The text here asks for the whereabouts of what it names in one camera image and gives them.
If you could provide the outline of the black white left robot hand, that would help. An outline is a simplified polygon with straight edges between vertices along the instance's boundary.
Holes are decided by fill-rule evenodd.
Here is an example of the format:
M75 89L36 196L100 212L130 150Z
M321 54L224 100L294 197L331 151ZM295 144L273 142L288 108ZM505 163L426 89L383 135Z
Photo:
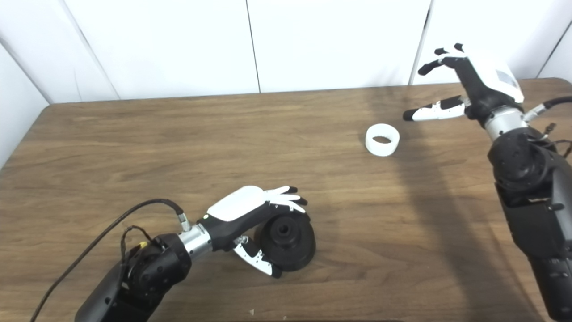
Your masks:
M262 251L259 243L246 232L282 214L305 214L308 201L294 186L264 190L243 186L208 208L198 224L209 236L212 251L233 250L246 263L279 279L282 270Z

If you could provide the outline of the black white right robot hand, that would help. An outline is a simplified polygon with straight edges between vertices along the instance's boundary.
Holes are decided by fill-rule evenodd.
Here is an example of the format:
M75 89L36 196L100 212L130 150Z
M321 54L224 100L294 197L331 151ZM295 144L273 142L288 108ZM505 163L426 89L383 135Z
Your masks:
M464 94L441 99L421 108L403 112L406 122L422 122L467 116L483 122L502 107L522 110L524 96L508 65L492 53L461 43L434 51L437 58L424 64L417 73L425 76L435 68L455 71Z

